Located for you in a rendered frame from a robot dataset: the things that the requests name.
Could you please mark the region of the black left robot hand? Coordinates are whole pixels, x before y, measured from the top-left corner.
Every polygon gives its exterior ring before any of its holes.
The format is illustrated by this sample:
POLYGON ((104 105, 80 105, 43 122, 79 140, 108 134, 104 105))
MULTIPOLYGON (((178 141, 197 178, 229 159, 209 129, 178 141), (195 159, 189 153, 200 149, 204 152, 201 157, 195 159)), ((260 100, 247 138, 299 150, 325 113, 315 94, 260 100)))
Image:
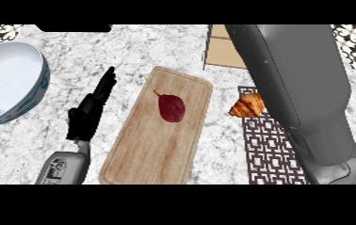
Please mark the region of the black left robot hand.
POLYGON ((93 138, 116 83, 114 67, 110 67, 95 91, 86 94, 80 105, 68 110, 67 139, 89 141, 93 138))

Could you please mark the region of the pale wooden tiered shelf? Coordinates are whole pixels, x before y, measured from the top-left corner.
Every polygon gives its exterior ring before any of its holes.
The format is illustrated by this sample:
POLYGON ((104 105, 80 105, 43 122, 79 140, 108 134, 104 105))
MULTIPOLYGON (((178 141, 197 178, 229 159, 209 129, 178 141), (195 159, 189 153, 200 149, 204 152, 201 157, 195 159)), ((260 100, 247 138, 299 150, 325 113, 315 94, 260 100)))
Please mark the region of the pale wooden tiered shelf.
POLYGON ((235 50, 232 40, 223 24, 212 24, 207 29, 206 51, 203 52, 203 65, 216 65, 244 69, 246 63, 235 50))

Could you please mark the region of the brown white patterned placemat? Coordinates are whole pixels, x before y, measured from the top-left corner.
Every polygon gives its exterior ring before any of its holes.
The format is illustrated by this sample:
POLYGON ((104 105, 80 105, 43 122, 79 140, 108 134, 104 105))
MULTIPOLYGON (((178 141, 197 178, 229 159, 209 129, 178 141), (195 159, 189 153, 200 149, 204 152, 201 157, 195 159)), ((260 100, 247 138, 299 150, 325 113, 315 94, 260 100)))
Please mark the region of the brown white patterned placemat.
POLYGON ((263 110, 259 117, 241 118, 252 185, 308 185, 303 168, 284 128, 263 110))

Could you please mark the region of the pale wooden cutting board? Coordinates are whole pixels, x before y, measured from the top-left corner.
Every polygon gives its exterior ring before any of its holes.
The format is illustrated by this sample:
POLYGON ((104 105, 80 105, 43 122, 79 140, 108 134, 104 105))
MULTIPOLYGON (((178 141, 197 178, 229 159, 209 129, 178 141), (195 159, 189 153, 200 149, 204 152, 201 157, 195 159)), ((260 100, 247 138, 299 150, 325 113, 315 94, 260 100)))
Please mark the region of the pale wooden cutting board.
POLYGON ((195 76, 154 67, 99 174, 104 184, 184 184, 192 168, 212 83, 195 76), (184 100, 179 122, 158 112, 158 96, 184 100))

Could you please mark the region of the white bowl with blue rim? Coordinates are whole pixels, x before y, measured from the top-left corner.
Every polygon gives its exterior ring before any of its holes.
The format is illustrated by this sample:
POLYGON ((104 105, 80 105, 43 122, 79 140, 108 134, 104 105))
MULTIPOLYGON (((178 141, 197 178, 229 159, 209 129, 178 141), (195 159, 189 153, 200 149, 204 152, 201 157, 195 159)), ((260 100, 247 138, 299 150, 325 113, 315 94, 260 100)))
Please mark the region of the white bowl with blue rim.
POLYGON ((0 43, 0 124, 37 106, 49 83, 49 63, 39 49, 27 42, 0 43))

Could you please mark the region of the black appliance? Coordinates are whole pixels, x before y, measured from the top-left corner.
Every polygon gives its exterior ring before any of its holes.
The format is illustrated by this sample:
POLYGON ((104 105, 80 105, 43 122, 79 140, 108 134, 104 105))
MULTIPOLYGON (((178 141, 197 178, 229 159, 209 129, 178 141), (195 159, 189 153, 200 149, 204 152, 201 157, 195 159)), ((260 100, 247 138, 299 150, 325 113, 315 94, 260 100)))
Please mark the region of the black appliance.
POLYGON ((110 32, 111 24, 39 24, 45 32, 110 32))

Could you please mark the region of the golden brown croissant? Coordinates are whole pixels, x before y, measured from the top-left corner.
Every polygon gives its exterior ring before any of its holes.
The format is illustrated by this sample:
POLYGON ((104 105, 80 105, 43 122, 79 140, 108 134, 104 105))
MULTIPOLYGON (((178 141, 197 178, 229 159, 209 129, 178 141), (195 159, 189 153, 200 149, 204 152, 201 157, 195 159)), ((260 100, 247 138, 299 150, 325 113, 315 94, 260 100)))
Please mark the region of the golden brown croissant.
POLYGON ((228 114, 238 118, 259 117, 265 110, 265 102, 259 93, 247 93, 240 97, 228 114))

